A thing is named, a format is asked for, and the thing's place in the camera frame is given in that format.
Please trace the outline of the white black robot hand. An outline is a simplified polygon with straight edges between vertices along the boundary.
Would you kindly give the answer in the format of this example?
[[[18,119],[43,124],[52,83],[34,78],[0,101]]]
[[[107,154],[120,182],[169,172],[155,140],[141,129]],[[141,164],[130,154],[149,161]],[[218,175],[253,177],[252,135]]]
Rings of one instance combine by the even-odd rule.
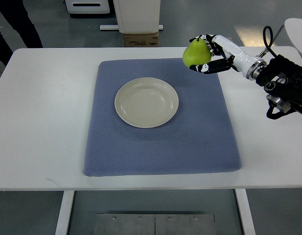
[[[204,34],[195,39],[207,43],[212,56],[222,56],[205,64],[193,64],[189,68],[204,74],[219,73],[234,69],[248,80],[256,80],[267,63],[259,56],[248,55],[241,47],[221,35]]]

